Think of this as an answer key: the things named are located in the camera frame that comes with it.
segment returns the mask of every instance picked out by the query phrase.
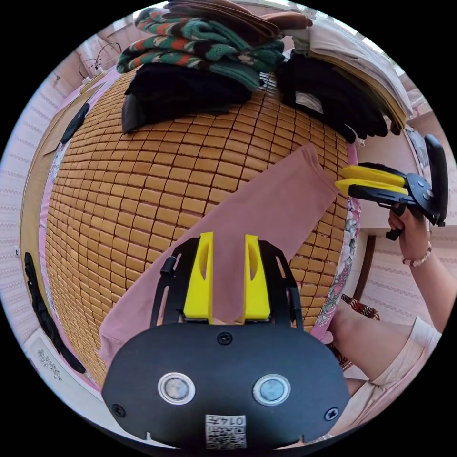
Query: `bamboo mat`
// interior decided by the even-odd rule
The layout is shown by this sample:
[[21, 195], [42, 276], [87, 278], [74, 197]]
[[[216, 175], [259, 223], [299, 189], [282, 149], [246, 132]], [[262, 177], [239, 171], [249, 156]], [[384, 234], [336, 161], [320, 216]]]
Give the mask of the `bamboo mat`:
[[[99, 327], [141, 273], [203, 215], [267, 167], [311, 141], [327, 173], [347, 165], [333, 129], [278, 102], [266, 84], [227, 115], [187, 116], [121, 131], [121, 76], [101, 97], [65, 154], [50, 201], [46, 260], [67, 337], [102, 385]], [[338, 196], [291, 261], [306, 331], [336, 271], [347, 216]]]

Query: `qr code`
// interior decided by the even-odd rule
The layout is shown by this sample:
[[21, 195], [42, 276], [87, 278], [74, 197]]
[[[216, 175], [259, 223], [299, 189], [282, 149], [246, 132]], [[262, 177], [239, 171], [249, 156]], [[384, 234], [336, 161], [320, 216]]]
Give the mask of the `qr code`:
[[206, 415], [207, 449], [246, 449], [246, 416]]

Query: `floral bedsheet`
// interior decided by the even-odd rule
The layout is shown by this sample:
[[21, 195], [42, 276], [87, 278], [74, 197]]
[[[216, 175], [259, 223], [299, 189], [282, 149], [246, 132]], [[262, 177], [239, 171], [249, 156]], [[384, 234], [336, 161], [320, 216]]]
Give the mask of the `floral bedsheet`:
[[343, 246], [339, 256], [335, 278], [311, 334], [322, 339], [337, 309], [343, 288], [351, 273], [356, 252], [356, 240], [360, 231], [360, 203], [357, 199], [348, 199], [348, 215], [344, 226]]

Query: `white shorts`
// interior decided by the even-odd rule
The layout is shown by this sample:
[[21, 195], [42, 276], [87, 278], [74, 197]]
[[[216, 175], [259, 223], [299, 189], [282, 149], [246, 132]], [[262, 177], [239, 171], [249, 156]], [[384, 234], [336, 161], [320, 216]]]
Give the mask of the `white shorts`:
[[375, 380], [353, 395], [326, 437], [334, 437], [371, 420], [387, 408], [416, 377], [435, 349], [441, 334], [419, 317], [395, 360]]

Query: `patterned fabric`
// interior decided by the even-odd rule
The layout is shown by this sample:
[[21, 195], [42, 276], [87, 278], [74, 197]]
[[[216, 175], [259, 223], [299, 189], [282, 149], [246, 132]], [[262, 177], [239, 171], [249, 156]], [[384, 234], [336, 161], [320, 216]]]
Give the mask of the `patterned fabric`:
[[122, 52], [119, 73], [145, 63], [167, 63], [222, 74], [255, 90], [260, 85], [259, 72], [270, 73], [284, 60], [284, 43], [280, 40], [252, 47], [215, 21], [165, 18], [167, 12], [147, 8], [137, 17], [136, 27], [151, 36]]
[[[348, 305], [350, 305], [354, 311], [357, 311], [357, 313], [360, 313], [363, 316], [370, 319], [379, 320], [379, 313], [374, 308], [370, 308], [369, 306], [364, 305], [363, 303], [360, 303], [358, 300], [355, 300], [352, 297], [348, 297], [345, 294], [341, 295], [341, 299]], [[328, 345], [328, 348], [333, 352], [335, 357], [338, 359], [339, 365], [343, 371], [346, 371], [348, 368], [352, 366], [352, 362], [346, 357], [344, 357], [341, 354], [341, 352], [338, 351], [338, 349], [333, 345], [333, 343], [330, 343]]]
[[352, 262], [356, 253], [356, 240], [360, 231], [360, 203], [357, 199], [348, 199], [348, 215], [344, 225], [343, 246], [339, 256], [338, 266], [327, 295], [324, 306], [317, 318], [311, 334], [321, 339], [337, 309], [338, 300], [351, 273]]

